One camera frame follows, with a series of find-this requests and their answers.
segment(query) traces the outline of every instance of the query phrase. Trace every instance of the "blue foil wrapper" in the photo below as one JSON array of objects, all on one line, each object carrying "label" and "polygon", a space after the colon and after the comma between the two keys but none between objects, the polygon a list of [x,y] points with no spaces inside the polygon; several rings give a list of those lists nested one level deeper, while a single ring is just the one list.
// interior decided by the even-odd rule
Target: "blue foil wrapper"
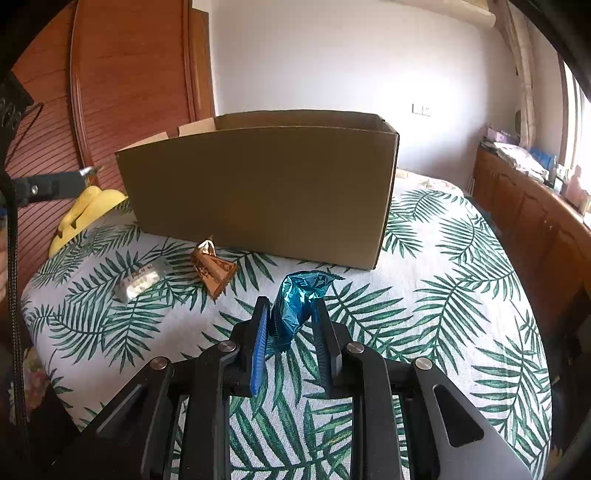
[{"label": "blue foil wrapper", "polygon": [[312,315],[312,300],[321,299],[343,277],[320,270],[295,272],[283,279],[268,324],[267,354],[289,350],[291,341]]}]

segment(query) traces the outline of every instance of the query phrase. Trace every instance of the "cardboard box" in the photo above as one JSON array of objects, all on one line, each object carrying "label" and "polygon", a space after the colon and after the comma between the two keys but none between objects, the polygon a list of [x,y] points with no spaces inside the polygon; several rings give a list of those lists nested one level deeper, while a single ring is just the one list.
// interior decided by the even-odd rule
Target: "cardboard box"
[{"label": "cardboard box", "polygon": [[399,135],[336,111],[232,113],[116,153],[149,233],[372,269],[384,236]]}]

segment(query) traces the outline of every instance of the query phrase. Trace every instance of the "window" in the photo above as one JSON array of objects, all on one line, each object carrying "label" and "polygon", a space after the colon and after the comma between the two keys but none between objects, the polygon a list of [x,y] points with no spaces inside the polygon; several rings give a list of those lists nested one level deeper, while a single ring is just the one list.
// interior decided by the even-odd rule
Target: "window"
[{"label": "window", "polygon": [[591,103],[585,96],[568,65],[562,62],[564,103],[567,121],[564,158],[561,163],[570,172],[581,167],[581,186],[591,192]]}]

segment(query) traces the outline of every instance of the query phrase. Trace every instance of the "bedspread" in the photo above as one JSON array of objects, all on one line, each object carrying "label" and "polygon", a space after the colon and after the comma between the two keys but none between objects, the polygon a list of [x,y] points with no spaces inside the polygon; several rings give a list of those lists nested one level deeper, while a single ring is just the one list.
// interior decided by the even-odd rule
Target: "bedspread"
[{"label": "bedspread", "polygon": [[[80,428],[150,358],[198,355],[250,318],[259,295],[273,300],[285,275],[322,269],[344,278],[325,300],[354,340],[391,359],[431,358],[542,477],[551,398],[537,325],[505,252],[459,189],[396,190],[373,271],[219,248],[239,270],[212,301],[190,263],[193,248],[142,232],[124,202],[27,285],[25,322]],[[113,299],[122,276],[161,255],[173,274],[126,306]],[[290,351],[267,361],[257,398],[231,399],[235,478],[348,478],[351,402],[322,399],[313,352],[308,325]],[[401,423],[397,402],[395,412]]]}]

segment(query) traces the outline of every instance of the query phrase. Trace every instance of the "blue gripper pad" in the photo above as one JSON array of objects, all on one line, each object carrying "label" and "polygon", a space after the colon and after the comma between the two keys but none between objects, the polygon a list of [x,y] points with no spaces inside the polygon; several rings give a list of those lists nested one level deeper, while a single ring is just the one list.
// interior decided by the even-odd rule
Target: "blue gripper pad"
[{"label": "blue gripper pad", "polygon": [[256,333],[255,348],[252,353],[251,392],[255,397],[261,388],[263,369],[265,368],[265,350],[267,349],[267,320],[269,307],[265,306],[261,313],[259,328]]},{"label": "blue gripper pad", "polygon": [[318,362],[318,373],[320,384],[325,392],[329,392],[331,384],[330,358],[324,334],[320,326],[320,319],[316,305],[312,308],[312,333],[314,335],[314,348],[316,349],[316,361]]}]

